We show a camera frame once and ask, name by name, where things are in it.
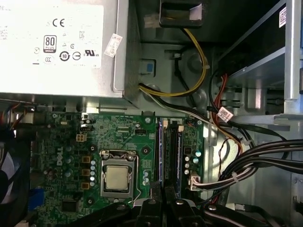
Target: yellow wire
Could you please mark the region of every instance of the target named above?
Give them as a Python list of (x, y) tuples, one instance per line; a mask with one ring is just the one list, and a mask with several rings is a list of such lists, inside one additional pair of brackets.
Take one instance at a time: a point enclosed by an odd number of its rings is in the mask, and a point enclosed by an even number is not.
[(200, 79), (198, 80), (198, 82), (188, 91), (185, 92), (177, 92), (177, 93), (165, 93), (165, 92), (160, 92), (160, 91), (154, 91), (154, 90), (150, 90), (148, 88), (145, 88), (141, 85), (139, 85), (139, 88), (148, 92), (151, 95), (154, 96), (164, 96), (164, 97), (174, 97), (174, 96), (181, 96), (181, 95), (185, 95), (188, 94), (194, 90), (196, 90), (198, 87), (201, 86), (201, 84), (203, 83), (205, 76), (206, 76), (206, 66), (208, 65), (208, 61), (207, 58), (205, 57), (198, 41), (196, 40), (196, 38), (194, 37), (194, 35), (186, 28), (184, 28), (184, 31), (188, 34), (188, 36), (190, 37), (190, 39), (192, 40), (192, 42), (194, 43), (195, 47), (197, 48), (199, 55), (201, 57), (202, 60), (202, 65), (203, 65), (203, 70), (202, 70), (202, 74)]
[(239, 141), (235, 140), (235, 138), (234, 138), (232, 135), (230, 135), (230, 134), (226, 133), (225, 131), (223, 131), (218, 125), (216, 125), (216, 126), (217, 126), (217, 129), (218, 129), (221, 133), (223, 133), (226, 137), (230, 138), (230, 139), (233, 140), (236, 144), (238, 144), (239, 147), (240, 147), (240, 150), (241, 150), (240, 154), (243, 153), (244, 150), (243, 150), (242, 144), (241, 144)]

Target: screw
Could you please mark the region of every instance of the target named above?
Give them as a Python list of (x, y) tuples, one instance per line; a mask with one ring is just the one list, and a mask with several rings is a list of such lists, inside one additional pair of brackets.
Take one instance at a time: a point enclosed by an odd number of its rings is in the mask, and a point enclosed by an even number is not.
[(156, 204), (156, 201), (155, 201), (155, 200), (150, 200), (150, 201), (148, 202), (148, 204), (151, 204), (151, 205)]
[(134, 159), (133, 156), (131, 156), (131, 155), (127, 156), (127, 160), (128, 160), (128, 161), (133, 161), (133, 159)]
[(150, 123), (151, 121), (152, 121), (152, 120), (151, 120), (150, 117), (145, 118), (145, 122), (146, 122), (146, 123)]
[(182, 205), (182, 204), (184, 204), (184, 202), (183, 202), (183, 200), (177, 200), (177, 201), (176, 201), (176, 204), (177, 204), (177, 205)]
[(118, 207), (117, 207), (117, 210), (124, 210), (125, 209), (125, 205), (119, 205)]
[(209, 210), (212, 210), (212, 211), (217, 210), (216, 206), (214, 206), (214, 205), (210, 205), (210, 206), (208, 207), (208, 209), (209, 209)]

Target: white sticker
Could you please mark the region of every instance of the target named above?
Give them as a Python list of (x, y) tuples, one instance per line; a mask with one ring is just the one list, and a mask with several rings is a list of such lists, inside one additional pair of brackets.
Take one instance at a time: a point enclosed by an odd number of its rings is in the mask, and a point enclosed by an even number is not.
[(103, 6), (0, 0), (0, 7), (0, 52), (9, 53), (1, 65), (101, 68)]
[(118, 49), (121, 41), (122, 41), (122, 36), (113, 34), (107, 45), (107, 48), (106, 48), (104, 54), (113, 58), (116, 55), (117, 49)]
[(279, 14), (279, 28), (286, 24), (286, 7)]
[(225, 123), (227, 123), (233, 117), (233, 114), (224, 107), (221, 107), (218, 112), (218, 117), (220, 117)]

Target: barcode sticker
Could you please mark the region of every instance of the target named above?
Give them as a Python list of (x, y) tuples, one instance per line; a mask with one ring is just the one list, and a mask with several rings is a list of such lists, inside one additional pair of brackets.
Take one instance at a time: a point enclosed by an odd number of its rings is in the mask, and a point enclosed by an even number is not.
[(225, 123), (227, 123), (233, 117), (233, 114), (224, 107), (221, 107), (218, 112), (218, 117), (220, 117)]
[(105, 49), (104, 54), (113, 58), (116, 55), (117, 49), (118, 49), (122, 39), (123, 39), (122, 36), (113, 34)]
[(279, 28), (286, 24), (286, 7), (280, 11)]

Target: power supply unit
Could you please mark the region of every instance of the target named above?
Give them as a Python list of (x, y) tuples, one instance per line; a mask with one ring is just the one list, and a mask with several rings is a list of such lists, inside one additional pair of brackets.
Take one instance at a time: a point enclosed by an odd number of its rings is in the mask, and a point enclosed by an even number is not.
[(129, 0), (0, 0), (0, 98), (135, 105), (139, 57)]

